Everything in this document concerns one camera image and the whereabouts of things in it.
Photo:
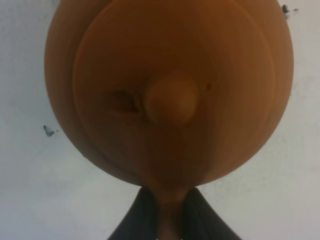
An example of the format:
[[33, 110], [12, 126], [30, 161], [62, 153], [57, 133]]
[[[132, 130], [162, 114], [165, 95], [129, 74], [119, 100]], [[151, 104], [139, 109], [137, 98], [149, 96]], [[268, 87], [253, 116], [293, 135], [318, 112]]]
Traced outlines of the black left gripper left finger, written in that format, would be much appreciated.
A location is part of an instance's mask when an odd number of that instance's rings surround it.
[[156, 240], [159, 208], [152, 192], [142, 187], [109, 240]]

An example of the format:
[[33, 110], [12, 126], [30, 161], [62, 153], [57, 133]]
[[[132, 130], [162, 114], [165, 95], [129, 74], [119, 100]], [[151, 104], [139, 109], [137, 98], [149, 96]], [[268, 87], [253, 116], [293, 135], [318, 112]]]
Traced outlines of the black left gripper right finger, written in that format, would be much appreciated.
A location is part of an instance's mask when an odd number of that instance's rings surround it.
[[198, 188], [186, 196], [182, 208], [183, 240], [241, 240], [220, 218]]

